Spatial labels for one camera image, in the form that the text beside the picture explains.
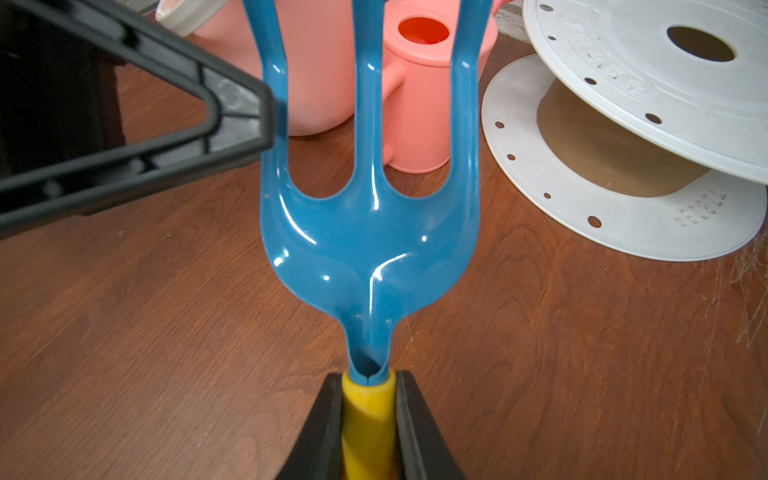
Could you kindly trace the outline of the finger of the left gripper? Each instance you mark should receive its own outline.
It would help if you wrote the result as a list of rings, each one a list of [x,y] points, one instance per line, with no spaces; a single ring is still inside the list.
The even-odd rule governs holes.
[[[114,1],[1,5],[1,234],[256,161],[260,80]]]

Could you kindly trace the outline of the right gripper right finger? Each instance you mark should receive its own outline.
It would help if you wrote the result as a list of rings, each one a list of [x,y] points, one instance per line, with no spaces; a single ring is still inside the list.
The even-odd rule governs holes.
[[[396,471],[399,479],[464,479],[410,371],[396,373]]]

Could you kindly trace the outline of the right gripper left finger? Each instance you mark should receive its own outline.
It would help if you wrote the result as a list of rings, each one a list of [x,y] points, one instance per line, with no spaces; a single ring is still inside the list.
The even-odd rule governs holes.
[[[331,373],[325,377],[277,480],[341,478],[342,413],[342,375]]]

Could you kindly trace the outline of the blue fork yellow handle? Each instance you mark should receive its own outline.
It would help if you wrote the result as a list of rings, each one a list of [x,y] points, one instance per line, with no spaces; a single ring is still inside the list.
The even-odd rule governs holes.
[[[464,1],[450,61],[451,166],[423,198],[402,195],[383,170],[382,43],[385,5],[352,5],[355,44],[354,170],[337,194],[313,198],[293,183],[288,148],[287,59],[275,5],[244,5],[275,97],[274,146],[261,157],[260,227],[283,284],[342,326],[340,443],[349,479],[395,472],[393,331],[460,279],[479,230],[478,60],[492,5]]]

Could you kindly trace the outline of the pink plastic bucket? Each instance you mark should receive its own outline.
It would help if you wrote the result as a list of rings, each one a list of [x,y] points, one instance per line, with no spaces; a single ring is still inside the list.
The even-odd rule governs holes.
[[[354,113],[352,5],[349,1],[275,2],[287,57],[291,136],[330,130]],[[213,55],[257,77],[262,63],[241,1],[160,1],[155,19],[194,36]]]

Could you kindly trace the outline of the pink watering can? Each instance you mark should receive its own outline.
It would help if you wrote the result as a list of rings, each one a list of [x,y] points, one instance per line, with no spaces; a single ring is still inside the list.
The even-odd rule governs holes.
[[[410,174],[450,160],[450,60],[458,1],[388,1],[383,24],[382,162]]]

